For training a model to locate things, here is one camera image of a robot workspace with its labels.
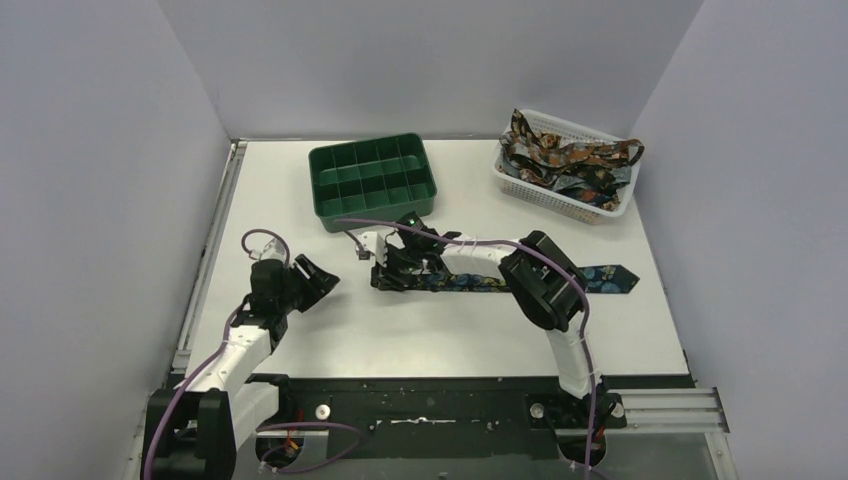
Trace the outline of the green compartment tray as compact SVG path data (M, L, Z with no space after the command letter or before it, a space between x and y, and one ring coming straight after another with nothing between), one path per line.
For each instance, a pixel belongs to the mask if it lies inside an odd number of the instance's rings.
M317 147L308 164L314 212L330 233L346 227L342 218L396 222L434 210L438 188L416 133Z

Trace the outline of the white plastic basket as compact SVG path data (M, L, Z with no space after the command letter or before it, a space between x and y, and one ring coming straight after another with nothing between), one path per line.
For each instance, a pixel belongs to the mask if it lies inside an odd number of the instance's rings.
M625 213L644 153L638 139L516 108L498 140L492 170L503 193L598 225Z

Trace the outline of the blue patterned tie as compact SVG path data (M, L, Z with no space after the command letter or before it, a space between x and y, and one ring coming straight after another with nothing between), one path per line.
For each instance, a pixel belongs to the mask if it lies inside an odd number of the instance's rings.
M641 278L622 265L595 265L580 268L587 294L629 294ZM397 291L509 293L504 280L479 274L427 273L413 275Z

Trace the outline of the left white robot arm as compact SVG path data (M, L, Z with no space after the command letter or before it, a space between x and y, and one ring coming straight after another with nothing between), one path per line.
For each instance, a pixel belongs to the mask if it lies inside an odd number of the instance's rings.
M141 478L229 479L239 448L262 422L274 430L290 425L294 399L250 378L278 347L288 315L308 311L339 282L304 255L255 261L251 289L227 317L217 349L174 388L151 396Z

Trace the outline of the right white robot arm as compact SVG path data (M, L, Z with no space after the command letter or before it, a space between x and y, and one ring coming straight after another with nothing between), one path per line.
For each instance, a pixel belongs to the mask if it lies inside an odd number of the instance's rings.
M582 271L545 233L518 240L444 235L414 215L393 224L401 243L368 231L355 238L360 259L371 260L371 284L384 291L509 293L521 312L545 331L559 387L576 399L599 383L586 327L590 308Z

